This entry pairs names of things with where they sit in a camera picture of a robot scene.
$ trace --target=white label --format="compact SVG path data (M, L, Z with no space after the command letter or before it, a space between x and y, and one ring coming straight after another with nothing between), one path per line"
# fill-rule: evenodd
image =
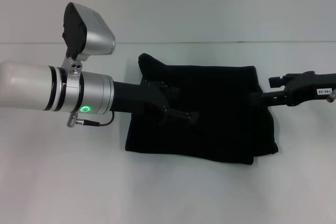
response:
M332 89L316 89L317 95L331 94Z

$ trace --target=cable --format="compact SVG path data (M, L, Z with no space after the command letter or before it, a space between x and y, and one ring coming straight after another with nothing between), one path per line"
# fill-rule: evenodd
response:
M99 126L107 126L107 125L110 125L114 120L114 111L112 111L112 118L110 120L110 122L108 123L101 123Z
M95 127L100 127L100 126L107 126L110 125L114 120L114 111L112 111L112 118L108 123L99 123L95 121L90 121L90 120L83 120L83 125L88 125L88 126L95 126Z

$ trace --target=green led indicator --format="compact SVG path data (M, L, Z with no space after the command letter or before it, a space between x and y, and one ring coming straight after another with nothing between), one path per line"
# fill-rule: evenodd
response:
M80 108L80 112L86 113L89 112L91 109L89 106L83 106Z

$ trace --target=black bag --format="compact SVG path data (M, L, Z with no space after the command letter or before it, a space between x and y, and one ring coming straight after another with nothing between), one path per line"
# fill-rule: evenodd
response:
M262 92L255 67L167 66L147 54L139 57L139 67L143 79L181 89L173 109L200 117L194 126L155 127L146 116L132 115L126 151L243 164L278 152L272 115L250 104L249 94Z

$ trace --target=white backdrop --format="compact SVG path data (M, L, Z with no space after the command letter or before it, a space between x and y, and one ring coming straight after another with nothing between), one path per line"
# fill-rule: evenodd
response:
M97 10L122 42L83 64L115 81L140 82L143 52L172 65L253 65L264 91L269 77L335 72L336 42L313 42L336 41L334 0L0 0L0 62L59 66L69 1ZM334 223L334 106L272 108L279 153L252 166L126 152L125 113L70 129L67 113L0 108L0 223Z

